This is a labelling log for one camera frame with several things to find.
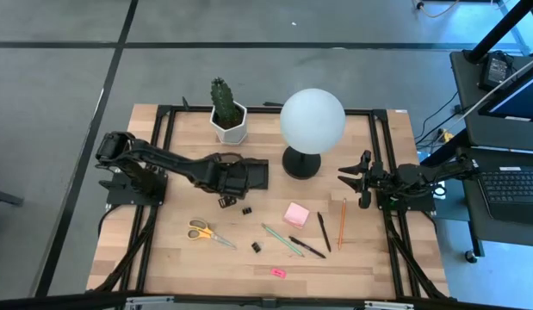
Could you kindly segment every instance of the black lamp base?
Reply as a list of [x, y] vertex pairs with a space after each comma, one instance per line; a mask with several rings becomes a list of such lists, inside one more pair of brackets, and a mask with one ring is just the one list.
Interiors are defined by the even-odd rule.
[[315, 176], [320, 166], [319, 154], [303, 154], [291, 146], [283, 153], [283, 169], [296, 179], [306, 180]]

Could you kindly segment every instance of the electronic device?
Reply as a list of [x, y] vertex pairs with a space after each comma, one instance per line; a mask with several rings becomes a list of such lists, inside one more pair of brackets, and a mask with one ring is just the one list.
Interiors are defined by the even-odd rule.
[[479, 114], [533, 121], [533, 67], [480, 108]]
[[480, 72], [479, 88], [486, 91], [493, 90], [511, 74], [513, 74], [512, 56], [501, 51], [489, 53]]
[[533, 166], [483, 165], [479, 185], [492, 218], [533, 225]]
[[369, 168], [370, 161], [371, 152], [365, 151], [360, 158], [360, 164], [339, 168], [339, 171], [344, 173], [362, 174], [360, 179], [338, 176], [339, 180], [362, 194], [358, 201], [360, 208], [369, 208], [371, 203], [369, 188], [372, 188], [386, 196], [386, 200], [394, 205], [391, 209], [415, 210], [418, 204], [409, 203], [409, 200], [419, 197], [430, 199], [437, 189], [443, 189], [439, 182], [451, 178], [468, 179], [478, 172], [476, 162], [464, 154], [458, 155], [455, 161], [436, 167], [401, 164], [395, 173], [384, 171], [382, 162], [374, 162]]

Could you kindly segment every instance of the black pole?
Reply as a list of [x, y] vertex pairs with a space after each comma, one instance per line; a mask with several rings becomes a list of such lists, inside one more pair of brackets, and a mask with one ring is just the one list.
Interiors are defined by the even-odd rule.
[[520, 0], [472, 51], [466, 53], [467, 60], [478, 63], [531, 9], [533, 0]]

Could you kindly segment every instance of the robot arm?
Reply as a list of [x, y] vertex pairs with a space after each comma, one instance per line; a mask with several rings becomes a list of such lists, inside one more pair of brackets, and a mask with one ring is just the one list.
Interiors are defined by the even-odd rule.
[[338, 179], [349, 185], [357, 193], [362, 193], [359, 201], [360, 208], [368, 208], [371, 194], [368, 189], [377, 189], [390, 195], [391, 198], [413, 198], [431, 194], [435, 189], [442, 188], [441, 181], [451, 178], [466, 179], [477, 173], [474, 160], [465, 155], [457, 157], [456, 161], [441, 164], [437, 167], [425, 167], [416, 164], [401, 164], [392, 174], [383, 170], [382, 162], [374, 162], [369, 168], [371, 152], [365, 151], [360, 164], [340, 168], [339, 171], [358, 175], [360, 179], [339, 176]]
[[[268, 184], [268, 160], [242, 158], [236, 153], [213, 153], [205, 158], [189, 159], [135, 139], [131, 133], [106, 133], [96, 159], [99, 168], [120, 169], [129, 176], [132, 187], [145, 195], [155, 190], [156, 167], [183, 175], [197, 188], [223, 197], [243, 199], [249, 189], [263, 189]], [[143, 168], [139, 163], [155, 170]]]

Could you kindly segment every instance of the laptop screen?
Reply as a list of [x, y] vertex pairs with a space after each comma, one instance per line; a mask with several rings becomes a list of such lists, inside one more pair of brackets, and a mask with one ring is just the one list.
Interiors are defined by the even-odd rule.
[[498, 116], [533, 119], [533, 78], [487, 112]]

